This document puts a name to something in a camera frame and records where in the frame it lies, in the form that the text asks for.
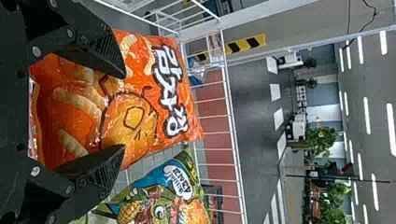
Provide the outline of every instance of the plastic packaging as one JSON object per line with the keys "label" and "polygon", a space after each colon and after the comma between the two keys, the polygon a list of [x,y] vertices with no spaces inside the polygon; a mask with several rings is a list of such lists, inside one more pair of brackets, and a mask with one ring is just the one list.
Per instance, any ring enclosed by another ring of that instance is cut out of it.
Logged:
{"label": "plastic packaging", "polygon": [[31,66],[38,159],[49,168],[126,145],[121,169],[149,152],[202,138],[177,43],[115,30],[127,78],[48,55]]}
{"label": "plastic packaging", "polygon": [[145,177],[92,211],[118,224],[208,224],[204,191],[190,150],[153,169]]}

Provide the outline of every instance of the green tree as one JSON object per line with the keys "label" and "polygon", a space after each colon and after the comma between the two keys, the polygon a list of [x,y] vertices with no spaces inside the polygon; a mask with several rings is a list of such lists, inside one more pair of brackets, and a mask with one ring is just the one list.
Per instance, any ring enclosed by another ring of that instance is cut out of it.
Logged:
{"label": "green tree", "polygon": [[313,150],[313,157],[322,155],[323,158],[330,156],[329,148],[332,147],[337,138],[337,132],[334,128],[317,128],[307,129],[305,140],[288,143],[291,149],[308,149]]}
{"label": "green tree", "polygon": [[351,188],[344,183],[332,183],[327,187],[327,193],[320,193],[320,214],[318,224],[346,224],[347,215],[341,205],[345,197],[351,195]]}

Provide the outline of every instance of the yellow and black striped barrier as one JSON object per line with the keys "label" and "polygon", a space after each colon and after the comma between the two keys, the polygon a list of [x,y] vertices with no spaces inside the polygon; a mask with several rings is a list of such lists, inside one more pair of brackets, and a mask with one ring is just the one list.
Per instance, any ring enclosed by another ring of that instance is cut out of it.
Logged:
{"label": "yellow and black striped barrier", "polygon": [[[239,52],[244,52],[244,51],[248,51],[251,49],[257,49],[257,48],[262,48],[265,47],[267,44],[265,42],[265,34],[261,34],[261,35],[254,35],[248,38],[244,38],[244,39],[239,39],[239,40],[235,40],[229,43],[225,44],[225,53],[226,55],[232,55],[235,53],[239,53]],[[196,58],[200,61],[200,62],[204,62],[206,60],[209,59],[209,52],[207,51],[197,51],[194,54],[192,54],[194,56],[196,56]]]}

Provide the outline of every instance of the orange snack bag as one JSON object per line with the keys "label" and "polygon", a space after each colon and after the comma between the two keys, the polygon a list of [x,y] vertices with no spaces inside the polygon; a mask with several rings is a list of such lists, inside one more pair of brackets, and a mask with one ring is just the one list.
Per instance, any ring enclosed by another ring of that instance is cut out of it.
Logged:
{"label": "orange snack bag", "polygon": [[114,30],[127,78],[48,55],[31,66],[38,159],[53,169],[124,144],[121,169],[148,152],[202,138],[177,43]]}

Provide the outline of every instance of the bolt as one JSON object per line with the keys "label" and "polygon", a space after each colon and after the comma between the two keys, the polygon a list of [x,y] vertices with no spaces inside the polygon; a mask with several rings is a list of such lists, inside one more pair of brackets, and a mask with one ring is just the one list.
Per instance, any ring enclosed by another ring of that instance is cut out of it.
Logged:
{"label": "bolt", "polygon": [[70,29],[67,29],[67,35],[71,38],[73,37],[73,31]]}
{"label": "bolt", "polygon": [[69,187],[67,187],[67,189],[66,189],[66,194],[70,194],[71,192],[73,192],[73,186],[72,185],[70,185]]}
{"label": "bolt", "polygon": [[39,174],[40,174],[40,167],[38,167],[38,166],[35,166],[32,169],[32,173],[30,173],[30,175],[32,175],[32,176],[38,176]]}
{"label": "bolt", "polygon": [[107,28],[106,25],[104,23],[102,23],[101,26],[102,26],[103,31],[105,31]]}
{"label": "bolt", "polygon": [[55,223],[55,219],[56,219],[55,215],[50,215],[47,223],[53,224],[53,223]]}
{"label": "bolt", "polygon": [[86,37],[85,35],[82,35],[82,36],[79,38],[79,40],[81,41],[81,44],[82,44],[83,46],[88,46],[88,39],[87,39],[87,37]]}
{"label": "bolt", "polygon": [[78,185],[79,185],[81,188],[84,188],[84,187],[87,185],[87,180],[84,179],[84,178],[80,179],[79,182],[78,182]]}
{"label": "bolt", "polygon": [[51,4],[53,7],[57,7],[57,6],[58,6],[58,3],[56,2],[56,0],[49,0],[49,2],[50,2],[50,4]]}
{"label": "bolt", "polygon": [[99,195],[99,199],[103,200],[105,197],[106,197],[106,192],[102,191],[102,193],[100,193],[100,195]]}
{"label": "bolt", "polygon": [[37,58],[41,56],[41,49],[39,47],[32,47],[32,52]]}

